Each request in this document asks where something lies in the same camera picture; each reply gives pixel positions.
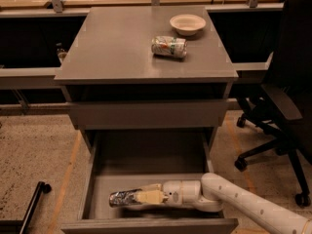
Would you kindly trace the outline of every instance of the can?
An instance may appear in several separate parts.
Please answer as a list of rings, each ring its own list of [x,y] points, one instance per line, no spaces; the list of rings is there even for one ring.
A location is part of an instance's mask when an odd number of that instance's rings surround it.
[[[152,39],[152,53],[165,57],[183,59],[186,56],[185,39],[172,36],[156,36]]]

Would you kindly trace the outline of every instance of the drawer front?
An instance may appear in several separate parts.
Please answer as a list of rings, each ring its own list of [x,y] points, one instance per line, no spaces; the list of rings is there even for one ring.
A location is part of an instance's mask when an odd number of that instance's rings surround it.
[[[78,129],[201,128],[220,126],[226,99],[71,103]]]
[[[70,234],[230,234],[238,225],[237,219],[154,219],[154,220],[85,220],[65,224],[64,233]]]

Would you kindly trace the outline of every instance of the white bowl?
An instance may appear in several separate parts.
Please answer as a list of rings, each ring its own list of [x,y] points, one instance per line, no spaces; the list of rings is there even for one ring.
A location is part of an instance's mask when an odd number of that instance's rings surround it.
[[[195,35],[206,26],[206,21],[195,15],[178,15],[170,19],[170,25],[177,33],[184,36]]]

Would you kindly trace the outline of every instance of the open drawer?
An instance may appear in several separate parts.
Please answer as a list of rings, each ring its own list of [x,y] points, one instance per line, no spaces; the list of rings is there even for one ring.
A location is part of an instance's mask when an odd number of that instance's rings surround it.
[[[110,208],[110,193],[171,179],[200,179],[210,168],[199,130],[98,131],[78,219],[64,233],[231,233],[237,219],[167,206]]]

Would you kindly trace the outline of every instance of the speckled floor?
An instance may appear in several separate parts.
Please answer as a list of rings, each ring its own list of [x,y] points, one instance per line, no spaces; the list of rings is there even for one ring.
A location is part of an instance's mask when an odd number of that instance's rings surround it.
[[[270,139],[251,124],[237,128],[239,116],[240,111],[229,111],[217,131],[212,149],[214,171],[311,218],[311,207],[302,209],[294,202],[293,196],[300,190],[287,156],[278,157],[270,151],[260,155],[246,172],[234,168],[239,153]],[[66,114],[20,115],[0,110],[0,220],[21,220],[37,182],[42,180],[53,190],[40,198],[28,233],[62,233],[61,224],[77,218],[89,156],[84,140]],[[312,168],[301,160],[312,188]],[[240,225],[234,233],[264,233],[230,205],[225,205],[224,214],[238,218]]]

